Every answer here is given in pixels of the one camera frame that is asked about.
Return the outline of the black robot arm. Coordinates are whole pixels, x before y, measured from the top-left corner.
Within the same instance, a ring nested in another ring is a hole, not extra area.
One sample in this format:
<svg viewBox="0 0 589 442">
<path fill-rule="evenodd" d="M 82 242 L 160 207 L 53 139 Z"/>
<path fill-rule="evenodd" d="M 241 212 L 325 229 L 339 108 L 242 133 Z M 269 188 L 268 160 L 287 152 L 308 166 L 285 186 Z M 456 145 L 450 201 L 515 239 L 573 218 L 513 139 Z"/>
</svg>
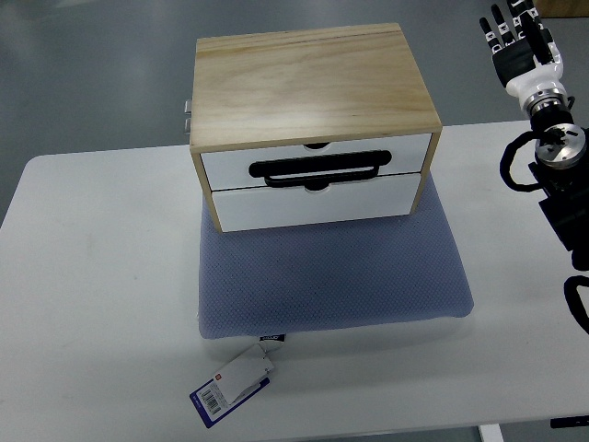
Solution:
<svg viewBox="0 0 589 442">
<path fill-rule="evenodd" d="M 530 130 L 506 146 L 499 172 L 505 185 L 516 192 L 545 193 L 539 207 L 571 254 L 572 267 L 581 272 L 564 282 L 563 295 L 572 317 L 587 332 L 588 309 L 579 289 L 588 286 L 588 130 L 574 123 L 573 102 L 554 94 L 537 100 L 529 112 Z M 536 144 L 528 168 L 535 181 L 518 183 L 511 166 L 519 149 L 531 142 Z"/>
</svg>

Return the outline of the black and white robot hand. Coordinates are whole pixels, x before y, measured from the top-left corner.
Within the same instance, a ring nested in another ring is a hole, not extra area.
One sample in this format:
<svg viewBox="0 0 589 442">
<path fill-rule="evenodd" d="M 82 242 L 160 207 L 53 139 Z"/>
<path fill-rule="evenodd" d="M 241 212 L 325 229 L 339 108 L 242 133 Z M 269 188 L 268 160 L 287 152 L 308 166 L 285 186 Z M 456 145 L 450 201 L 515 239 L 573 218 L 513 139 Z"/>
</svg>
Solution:
<svg viewBox="0 0 589 442">
<path fill-rule="evenodd" d="M 529 117 L 553 103 L 566 105 L 560 50 L 537 8 L 531 1 L 508 1 L 506 5 L 508 17 L 493 4 L 493 21 L 479 20 L 500 83 Z"/>
</svg>

